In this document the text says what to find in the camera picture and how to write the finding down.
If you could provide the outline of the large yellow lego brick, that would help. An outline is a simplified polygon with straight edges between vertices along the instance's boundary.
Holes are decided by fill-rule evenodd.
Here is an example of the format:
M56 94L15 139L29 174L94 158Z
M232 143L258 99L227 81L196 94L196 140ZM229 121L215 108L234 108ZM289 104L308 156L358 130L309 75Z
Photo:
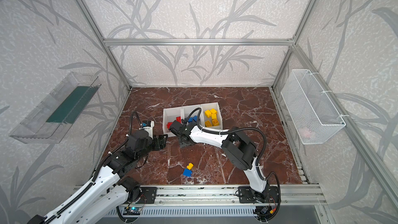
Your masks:
M207 118L211 118L211 116L212 116L211 111L210 111L210 110L206 110L206 111L205 111L205 116L206 116Z

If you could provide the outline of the yellow lego brick top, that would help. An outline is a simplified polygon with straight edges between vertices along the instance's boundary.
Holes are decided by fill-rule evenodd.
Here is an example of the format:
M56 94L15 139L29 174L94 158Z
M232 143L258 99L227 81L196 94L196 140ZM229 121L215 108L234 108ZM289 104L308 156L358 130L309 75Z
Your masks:
M217 119L213 119L213 120L212 120L212 125L213 125L213 126L219 126L219 124L220 124L220 123L219 123L219 121L218 121Z

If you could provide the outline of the small yellow lego brick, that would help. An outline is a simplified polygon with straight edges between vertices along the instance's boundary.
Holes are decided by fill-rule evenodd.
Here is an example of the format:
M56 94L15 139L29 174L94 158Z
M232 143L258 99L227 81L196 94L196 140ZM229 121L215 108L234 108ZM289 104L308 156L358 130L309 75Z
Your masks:
M189 164L187 165L187 169L188 169L188 170L192 170L193 167L194 167L194 165L193 165L192 163L189 163Z

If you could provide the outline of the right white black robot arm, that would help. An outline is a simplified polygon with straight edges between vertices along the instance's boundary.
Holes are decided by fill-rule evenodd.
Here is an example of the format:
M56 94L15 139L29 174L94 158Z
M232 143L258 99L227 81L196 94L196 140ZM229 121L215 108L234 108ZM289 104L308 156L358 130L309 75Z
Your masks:
M169 127L169 131L184 143L203 143L221 148L230 162L236 168L244 171L249 180L249 186L238 187L240 203L270 203L279 206L280 184L270 186L267 182L275 173L270 172L268 176L263 175L259 162L265 149L262 149L259 155L256 154L255 143L245 134L245 131L248 130L260 133L263 141L266 142L264 133L253 127L214 130L196 122L182 124L178 121L174 121Z

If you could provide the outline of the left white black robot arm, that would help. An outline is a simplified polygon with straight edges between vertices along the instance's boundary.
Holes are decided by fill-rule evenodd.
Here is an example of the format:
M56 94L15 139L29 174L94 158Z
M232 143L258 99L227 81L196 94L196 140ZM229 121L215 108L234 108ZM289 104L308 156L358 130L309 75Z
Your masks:
M30 224L94 224L110 210L144 196L139 182L127 174L151 151L166 147L168 135L152 135L139 129L127 136L98 165L93 176L76 193L46 216L36 215Z

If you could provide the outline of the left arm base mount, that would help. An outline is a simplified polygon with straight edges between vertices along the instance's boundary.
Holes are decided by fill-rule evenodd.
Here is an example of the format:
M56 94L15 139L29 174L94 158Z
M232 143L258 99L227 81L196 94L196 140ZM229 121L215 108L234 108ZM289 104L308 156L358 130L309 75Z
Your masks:
M157 187L136 187L129 192L128 204L154 204Z

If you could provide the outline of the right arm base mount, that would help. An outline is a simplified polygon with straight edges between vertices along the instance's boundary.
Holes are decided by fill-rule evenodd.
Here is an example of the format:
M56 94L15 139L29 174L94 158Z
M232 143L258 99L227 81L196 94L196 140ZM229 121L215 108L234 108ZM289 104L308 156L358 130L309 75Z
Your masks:
M240 203L280 203L280 189L278 186L267 185L263 192L257 192L249 186L238 187L237 196Z

